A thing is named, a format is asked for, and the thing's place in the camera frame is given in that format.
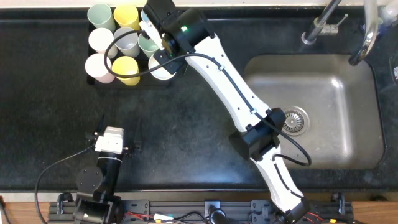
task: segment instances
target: green indicator light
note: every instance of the green indicator light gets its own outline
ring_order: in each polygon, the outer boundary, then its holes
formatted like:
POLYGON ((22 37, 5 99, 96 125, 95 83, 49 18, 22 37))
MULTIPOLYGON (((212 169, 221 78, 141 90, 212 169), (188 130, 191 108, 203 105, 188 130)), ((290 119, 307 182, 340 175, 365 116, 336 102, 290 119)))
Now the green indicator light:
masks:
POLYGON ((181 27, 181 30, 182 30, 182 32, 186 32, 186 31, 188 31, 188 27, 183 26, 183 27, 181 27))

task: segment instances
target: chrome faucet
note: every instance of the chrome faucet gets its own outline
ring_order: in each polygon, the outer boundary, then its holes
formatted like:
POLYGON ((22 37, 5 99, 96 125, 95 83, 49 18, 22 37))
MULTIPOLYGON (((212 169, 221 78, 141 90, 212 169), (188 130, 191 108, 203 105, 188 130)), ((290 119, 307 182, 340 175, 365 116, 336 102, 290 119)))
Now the chrome faucet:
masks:
MULTIPOLYGON (((338 33, 338 26, 344 21, 344 19, 347 18, 347 14, 339 23, 337 23, 337 25, 327 25, 326 22, 340 2, 341 0, 332 0, 327 5, 325 10, 323 10, 322 14, 318 18, 314 19, 310 30, 308 32, 304 32, 301 36, 304 44, 314 44, 319 35, 335 35, 338 33)), ((371 51, 377 37, 379 26, 377 1, 364 0, 364 8, 366 19, 364 40, 358 51, 356 51, 356 53, 349 58, 349 63, 351 65, 357 65, 367 56, 367 54, 371 51)))

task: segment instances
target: sink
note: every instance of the sink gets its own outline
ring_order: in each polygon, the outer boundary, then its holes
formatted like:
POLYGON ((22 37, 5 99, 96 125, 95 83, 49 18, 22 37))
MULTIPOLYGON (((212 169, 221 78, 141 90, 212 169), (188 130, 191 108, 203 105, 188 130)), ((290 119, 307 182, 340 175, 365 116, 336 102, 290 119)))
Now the sink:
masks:
MULTIPOLYGON (((384 154, 371 67, 349 55, 261 55, 244 70, 253 92, 282 108, 284 129, 311 155, 311 169, 371 169, 384 154)), ((305 161, 283 137, 282 153, 305 161)), ((289 168, 300 166, 285 161, 289 168)))

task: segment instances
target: wooden surface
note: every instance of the wooden surface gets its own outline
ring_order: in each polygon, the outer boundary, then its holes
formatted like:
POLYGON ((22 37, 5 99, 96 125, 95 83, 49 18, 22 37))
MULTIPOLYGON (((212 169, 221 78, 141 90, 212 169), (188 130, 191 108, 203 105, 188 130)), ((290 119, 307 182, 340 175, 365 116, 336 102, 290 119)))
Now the wooden surface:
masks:
MULTIPOLYGON (((48 202, 40 202, 43 217, 47 219, 48 202)), ((354 202, 355 219, 367 224, 398 223, 398 202, 354 202)), ((6 204, 13 224, 42 224, 36 214, 34 202, 8 202, 6 204)))

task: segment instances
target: sink drain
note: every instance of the sink drain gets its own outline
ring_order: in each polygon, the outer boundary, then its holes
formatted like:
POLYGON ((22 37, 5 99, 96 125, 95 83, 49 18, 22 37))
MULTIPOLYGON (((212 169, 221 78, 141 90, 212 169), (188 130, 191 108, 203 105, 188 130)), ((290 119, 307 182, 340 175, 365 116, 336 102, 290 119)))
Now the sink drain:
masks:
POLYGON ((303 109, 297 106, 292 106, 283 111, 286 116, 286 121, 284 123, 286 134, 298 136, 307 130, 310 124, 310 119, 303 109))

